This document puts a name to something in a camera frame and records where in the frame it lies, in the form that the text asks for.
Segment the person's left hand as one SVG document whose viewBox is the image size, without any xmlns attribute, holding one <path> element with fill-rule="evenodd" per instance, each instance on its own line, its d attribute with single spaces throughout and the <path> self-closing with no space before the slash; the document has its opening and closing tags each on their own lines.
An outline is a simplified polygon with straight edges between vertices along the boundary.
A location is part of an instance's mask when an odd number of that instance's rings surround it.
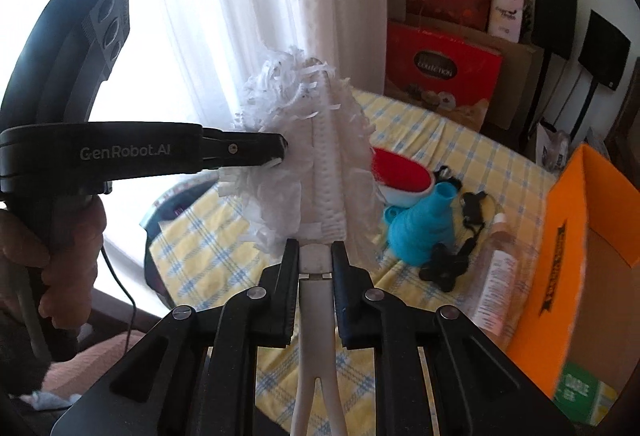
<svg viewBox="0 0 640 436">
<path fill-rule="evenodd" d="M 105 226 L 103 204 L 95 196 L 70 219 L 72 239 L 68 244 L 49 249 L 15 216 L 1 213 L 1 260 L 42 271 L 47 291 L 38 311 L 58 329 L 76 330 L 89 318 Z"/>
</svg>

